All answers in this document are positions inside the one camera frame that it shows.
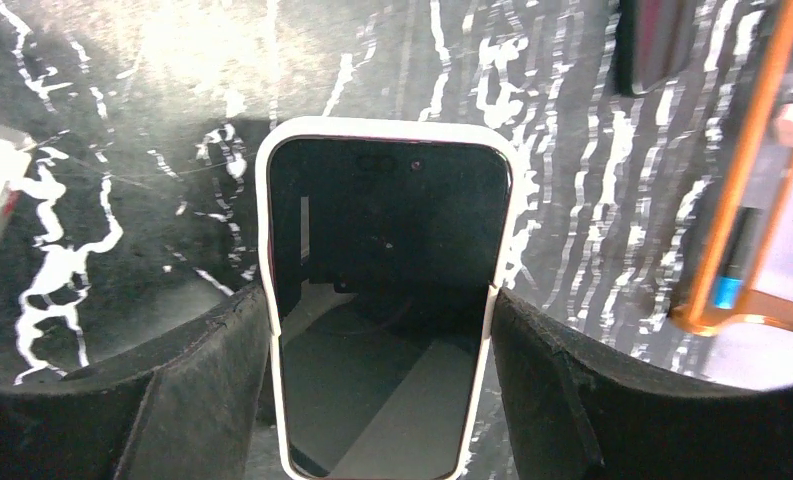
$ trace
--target smartphone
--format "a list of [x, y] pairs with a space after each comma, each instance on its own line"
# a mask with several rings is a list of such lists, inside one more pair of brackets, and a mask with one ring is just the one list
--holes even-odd
[[264, 140], [258, 248], [291, 478], [462, 472], [519, 158], [473, 125], [306, 117]]
[[620, 0], [617, 86], [641, 96], [684, 70], [696, 39], [698, 0]]

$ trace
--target orange metal bracket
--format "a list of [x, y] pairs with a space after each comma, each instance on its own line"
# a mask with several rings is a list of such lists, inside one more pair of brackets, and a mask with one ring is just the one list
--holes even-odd
[[716, 335], [727, 325], [738, 322], [762, 323], [793, 331], [793, 302], [753, 288], [763, 268], [781, 213], [790, 197], [793, 186], [793, 152], [787, 175], [781, 183], [773, 205], [770, 224], [753, 262], [749, 279], [745, 283], [747, 287], [740, 292], [732, 310], [709, 305], [711, 287], [723, 258], [792, 50], [793, 0], [785, 0], [758, 72], [751, 107], [744, 119], [731, 169], [723, 185], [722, 197], [717, 205], [714, 222], [703, 252], [704, 260], [691, 284], [689, 301], [686, 305], [678, 306], [670, 312], [673, 322], [690, 333]]

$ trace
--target marble surface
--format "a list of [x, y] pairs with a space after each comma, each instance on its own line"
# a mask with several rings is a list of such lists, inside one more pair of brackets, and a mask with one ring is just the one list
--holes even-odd
[[[707, 343], [668, 296], [765, 8], [699, 5], [688, 70], [625, 99], [607, 0], [0, 0], [0, 123], [40, 143], [0, 249], [0, 383], [55, 380], [255, 278], [254, 154], [310, 114], [499, 131], [531, 165], [508, 285], [698, 373]], [[471, 453], [464, 478], [516, 478], [493, 368]], [[283, 478], [269, 428], [250, 475]]]

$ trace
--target blue label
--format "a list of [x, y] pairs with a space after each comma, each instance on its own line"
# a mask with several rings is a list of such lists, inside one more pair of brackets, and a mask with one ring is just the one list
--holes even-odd
[[741, 283], [738, 278], [720, 277], [714, 291], [714, 306], [726, 310], [735, 308]]

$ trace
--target black foam padding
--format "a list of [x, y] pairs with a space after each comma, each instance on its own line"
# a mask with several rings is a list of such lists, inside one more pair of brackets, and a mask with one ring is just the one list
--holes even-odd
[[0, 478], [242, 478], [269, 338], [250, 286], [60, 382], [0, 387]]
[[793, 479], [793, 387], [755, 392], [654, 367], [509, 290], [493, 345], [521, 478]]

